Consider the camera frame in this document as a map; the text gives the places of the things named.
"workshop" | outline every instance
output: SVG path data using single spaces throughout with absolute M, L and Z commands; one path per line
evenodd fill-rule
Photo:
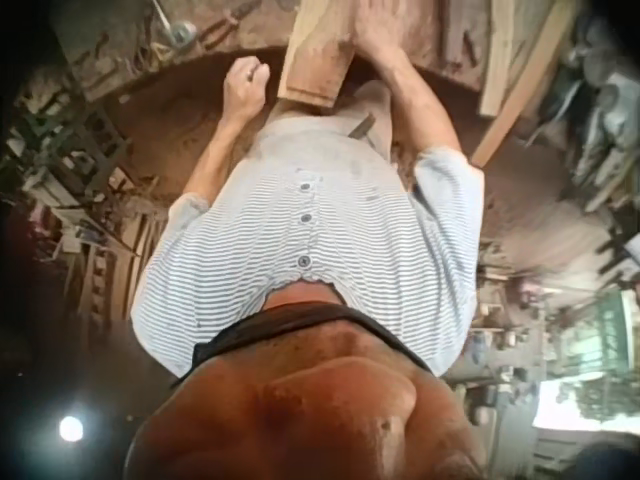
M 640 47 L 599 4 L 46 2 L 0 477 L 640 478 Z

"striped shirt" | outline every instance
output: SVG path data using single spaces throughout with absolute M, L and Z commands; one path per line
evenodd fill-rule
M 430 149 L 407 193 L 367 143 L 300 125 L 267 126 L 212 207 L 193 194 L 171 207 L 133 306 L 139 342 L 182 376 L 196 343 L 272 291 L 324 282 L 443 374 L 476 307 L 482 174 Z

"workbench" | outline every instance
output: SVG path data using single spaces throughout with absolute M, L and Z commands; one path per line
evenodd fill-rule
M 407 52 L 419 68 L 446 77 L 469 89 L 484 85 L 491 36 L 490 2 L 461 2 L 465 22 L 457 31 L 443 29 L 445 0 L 415 0 L 419 13 L 412 15 L 412 44 Z M 515 15 L 509 84 L 518 78 L 535 44 L 553 0 L 513 0 Z M 172 21 L 187 20 L 202 32 L 224 20 L 225 9 L 245 0 L 161 0 Z M 206 50 L 201 42 L 174 56 L 169 62 L 140 62 L 140 53 L 150 58 L 150 42 L 162 43 L 159 19 L 150 0 L 60 0 L 51 14 L 51 24 L 71 71 L 88 101 L 112 92 L 124 92 L 133 83 L 171 64 L 193 61 L 221 52 L 259 51 L 287 46 L 299 0 L 263 0 L 215 48 Z M 443 38 L 451 34 L 464 40 L 463 52 L 455 64 L 443 60 Z

